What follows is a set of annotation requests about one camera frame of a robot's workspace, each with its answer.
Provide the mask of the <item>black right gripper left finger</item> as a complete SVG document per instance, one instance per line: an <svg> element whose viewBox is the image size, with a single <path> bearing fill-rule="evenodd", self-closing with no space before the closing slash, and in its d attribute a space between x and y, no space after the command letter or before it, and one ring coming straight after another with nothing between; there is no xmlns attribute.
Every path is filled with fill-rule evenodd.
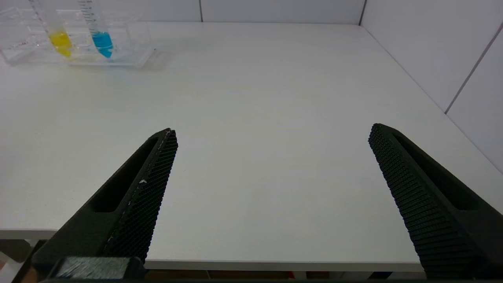
<svg viewBox="0 0 503 283"><path fill-rule="evenodd" d="M149 137L33 255L47 275L65 257L137 257L145 262L178 142L173 129Z"/></svg>

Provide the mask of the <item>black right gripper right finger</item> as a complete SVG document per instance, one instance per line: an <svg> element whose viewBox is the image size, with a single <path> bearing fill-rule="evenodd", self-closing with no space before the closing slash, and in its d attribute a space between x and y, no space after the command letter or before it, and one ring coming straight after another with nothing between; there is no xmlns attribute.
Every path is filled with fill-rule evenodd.
<svg viewBox="0 0 503 283"><path fill-rule="evenodd" d="M368 143L426 276L502 277L502 214L400 131Z"/></svg>

